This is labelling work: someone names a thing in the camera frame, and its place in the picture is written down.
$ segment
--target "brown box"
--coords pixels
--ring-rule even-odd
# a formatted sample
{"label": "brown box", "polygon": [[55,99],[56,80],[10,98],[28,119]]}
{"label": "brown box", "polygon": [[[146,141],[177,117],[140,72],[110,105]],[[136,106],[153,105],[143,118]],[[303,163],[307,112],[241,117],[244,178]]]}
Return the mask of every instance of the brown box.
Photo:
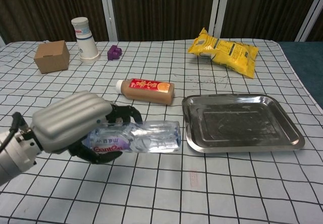
{"label": "brown box", "polygon": [[38,46],[34,60],[42,74],[69,68],[70,53],[65,41],[54,41]]}

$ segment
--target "brown bottle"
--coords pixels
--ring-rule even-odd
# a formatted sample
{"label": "brown bottle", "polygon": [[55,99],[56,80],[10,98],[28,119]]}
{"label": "brown bottle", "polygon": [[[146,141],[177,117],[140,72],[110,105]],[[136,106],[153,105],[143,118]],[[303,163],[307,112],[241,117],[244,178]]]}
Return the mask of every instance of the brown bottle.
{"label": "brown bottle", "polygon": [[117,81],[116,91],[128,99],[171,104],[174,84],[145,79],[126,79]]}

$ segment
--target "chip bag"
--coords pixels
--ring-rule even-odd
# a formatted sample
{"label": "chip bag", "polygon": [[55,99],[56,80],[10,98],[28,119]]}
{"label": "chip bag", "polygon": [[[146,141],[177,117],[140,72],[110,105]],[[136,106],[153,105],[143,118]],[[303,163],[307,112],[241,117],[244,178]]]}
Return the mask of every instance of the chip bag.
{"label": "chip bag", "polygon": [[253,78],[258,48],[239,42],[214,38],[209,36],[203,28],[199,37],[194,40],[193,45],[188,49],[188,52],[197,56],[208,56],[217,64]]}

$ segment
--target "grid pattern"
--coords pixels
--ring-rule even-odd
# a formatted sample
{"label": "grid pattern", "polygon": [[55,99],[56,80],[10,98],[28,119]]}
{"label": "grid pattern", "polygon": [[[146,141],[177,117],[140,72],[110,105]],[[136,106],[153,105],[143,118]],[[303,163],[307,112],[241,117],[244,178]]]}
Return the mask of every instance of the grid pattern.
{"label": "grid pattern", "polygon": [[[125,153],[92,165],[67,152],[42,153],[37,165],[0,186],[0,223],[321,223],[323,220],[323,115],[279,45],[243,39],[259,47],[254,79],[186,53],[192,40],[119,42],[120,60],[107,61],[114,44],[98,42],[99,61],[78,60],[68,42],[69,69],[40,74],[33,62],[40,42],[11,43],[0,50],[0,130],[21,112],[32,114],[80,90],[118,105],[131,104],[145,120],[179,121],[180,151]],[[115,93],[119,79],[175,84],[171,106],[128,100]],[[265,93],[274,97],[305,137],[302,150],[201,154],[186,142],[184,96]]]}

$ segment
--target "curtain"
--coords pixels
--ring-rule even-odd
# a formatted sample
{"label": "curtain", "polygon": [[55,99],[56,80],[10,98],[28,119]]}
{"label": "curtain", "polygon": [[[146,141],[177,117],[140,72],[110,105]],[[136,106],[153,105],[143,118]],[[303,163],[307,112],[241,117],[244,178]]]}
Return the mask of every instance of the curtain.
{"label": "curtain", "polygon": [[75,41],[71,19],[84,16],[97,41],[108,41],[101,0],[0,0],[0,34],[12,41]]}
{"label": "curtain", "polygon": [[118,39],[191,39],[208,28],[213,0],[112,0]]}
{"label": "curtain", "polygon": [[323,41],[323,10],[314,23],[306,41]]}
{"label": "curtain", "polygon": [[294,41],[313,0],[228,0],[221,37]]}

